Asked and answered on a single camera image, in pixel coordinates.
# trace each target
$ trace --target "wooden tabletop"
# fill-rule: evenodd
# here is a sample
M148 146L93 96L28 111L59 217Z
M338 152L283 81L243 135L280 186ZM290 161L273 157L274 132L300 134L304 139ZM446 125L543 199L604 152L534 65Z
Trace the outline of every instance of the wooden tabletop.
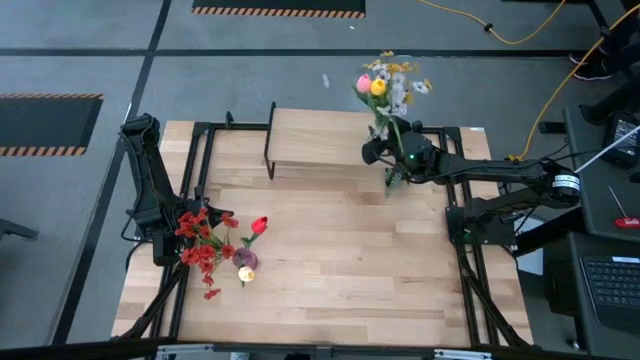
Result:
M193 122L167 123L161 144L176 193L192 128ZM467 158L490 157L482 129L461 132ZM206 186L213 206L233 210L240 221L232 239L249 234L255 218L269 217L268 230L252 247L260 260L256 279L243 289L233 265L223 263L213 274L222 292L207 301L201 274L193 269L179 338L469 346L460 274L444 216L445 187L404 186L386 198L382 168L348 165L278 163L270 181L262 160L265 136L262 131L217 131ZM196 164L203 148L201 143ZM471 188L474 196L498 195L496 184L474 182ZM494 301L518 333L531 341L515 262L499 247L484 246L483 251ZM149 305L161 274L162 269L153 265L151 247L141 247L131 259L114 335L126 331ZM481 338L486 341L480 309L476 300Z

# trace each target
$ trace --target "white flower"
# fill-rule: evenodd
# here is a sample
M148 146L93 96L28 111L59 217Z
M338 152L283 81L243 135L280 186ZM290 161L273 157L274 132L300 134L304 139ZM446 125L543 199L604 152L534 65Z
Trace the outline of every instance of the white flower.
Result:
M388 83L391 80L391 74L387 70L380 70L378 77Z
M404 86L394 83L393 87L391 88L391 102L402 103L404 102L404 99L406 97L407 97L407 90L404 89Z
M391 106L385 106L385 107L383 107L383 108L381 108L381 107L379 107L379 106L378 106L378 107L376 107L376 110L378 110L378 112L379 112L381 115L384 115L384 116L391 116L391 113L390 113L390 111L391 111Z
M384 71L389 70L389 64L375 64L371 68L371 71L382 71L382 70Z
M407 104L400 102L394 103L391 106L391 115L394 116L405 116L407 115Z
M397 72L393 73L393 86L400 85L404 87L404 82L407 80L407 77L404 76L403 73Z
M413 83L413 89L419 93L423 93L425 95L429 94L430 90L423 82L415 81Z

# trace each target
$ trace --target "artificial flower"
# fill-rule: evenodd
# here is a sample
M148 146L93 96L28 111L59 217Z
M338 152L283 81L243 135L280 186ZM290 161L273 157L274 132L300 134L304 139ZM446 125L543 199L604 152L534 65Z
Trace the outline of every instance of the artificial flower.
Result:
M200 229L198 229L198 233L203 238L207 238L208 239L211 236L211 228L209 227L209 225L205 225L205 226L201 227Z
M253 224L251 224L251 230L256 235L262 235L262 233L267 230L267 217L263 216L254 221Z
M204 294L204 298L207 300L211 300L212 297L218 295L220 289L209 290L206 294Z
M391 115L393 116L407 115L407 104L405 104L404 102L391 104Z
M402 86L402 88L404 88L407 77L401 72L394 72L391 76L391 81L393 82L393 86Z
M367 69L369 69L369 70L373 70L373 68L374 68L376 65L380 65L380 64L382 64L382 61L380 61L380 59L378 59L378 60L376 60L376 61L372 62L371 64L364 64L364 67L366 67L366 68L367 68Z
M380 70L380 72L378 73L378 79L384 80L384 82L388 82L389 80L391 80L391 73L388 72L387 70Z
M419 81L415 81L413 83L413 90L425 95L428 94L430 91L427 85L425 85L425 83L419 82Z
M198 212L198 216L195 217L195 222L197 222L199 224L199 223L207 220L207 217L208 217L207 209L200 208L200 211Z
M387 84L382 79L376 79L371 83L371 94L375 96L384 95L387 91Z
M232 218L231 213L224 213L222 214L222 216L220 217L220 219L222 220L222 222L224 223L224 226L228 227L228 228L237 228L238 224L240 223L238 220Z
M211 245L202 245L198 251L198 255L204 260L209 260L216 256L216 250Z
M190 212L184 213L184 215L180 216L178 219L179 223L191 223L191 219L193 219L193 214Z
M373 71L373 72L389 71L389 64L382 64L382 63L375 64L371 68L371 71Z
M225 259L229 259L233 256L233 253L236 252L236 249L233 245L224 245L222 246L222 257Z
M202 278L202 282L207 284L207 286L213 286L213 278L211 277L211 274L205 274Z
M256 273L252 268L243 266L240 268L240 270L238 270L238 277L240 278L240 280L242 280L242 282L249 282L256 277Z
M180 258L182 263L187 265L194 265L200 261L200 254L198 254L197 249L184 249L182 252L182 256Z
M201 261L198 266L200 266L200 272L203 274L208 274L213 271L213 263L210 261Z
M371 89L371 78L368 74L360 76L358 82L356 82L356 89L358 90L358 92L361 92L363 94L369 92L369 89Z
M188 222L180 223L180 228L175 231L176 235L182 235L188 238L196 237L196 232L193 231L193 225Z
M429 79L424 79L424 84L427 86L429 91L433 91L433 85L431 85L431 81L429 81Z
M404 103L407 105L413 104L413 93L407 92L407 95L404 97Z
M391 105L385 107L377 107L376 110L383 116L391 116Z

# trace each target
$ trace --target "pink tulip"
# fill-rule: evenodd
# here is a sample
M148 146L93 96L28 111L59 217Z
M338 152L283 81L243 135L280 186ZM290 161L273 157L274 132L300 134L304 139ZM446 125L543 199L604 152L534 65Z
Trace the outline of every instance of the pink tulip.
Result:
M371 89L371 78L369 78L369 75L364 74L360 76L358 82L356 83L356 89L358 89L358 91L361 93L369 92L369 90Z

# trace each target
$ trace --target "white cable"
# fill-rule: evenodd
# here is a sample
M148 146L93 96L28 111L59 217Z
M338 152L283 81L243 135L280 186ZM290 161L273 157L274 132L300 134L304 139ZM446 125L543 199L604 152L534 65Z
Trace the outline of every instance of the white cable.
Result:
M621 137L620 139L616 140L616 142L614 142L613 144L607 146L604 150L600 151L598 153L598 155L592 157L589 161L587 161L584 165L580 166L578 168L578 170L576 170L576 174L579 173L580 171L584 170L587 166L591 165L591 163L593 163L594 161L598 160L598 158L600 158L600 156L604 155L604 153L606 153L607 151L611 150L612 148L616 147L618 144L620 144L621 142L625 141L629 136L635 134L636 132L638 132L638 130L640 130L640 126L637 126L635 129L633 129L630 133L628 133L627 135Z

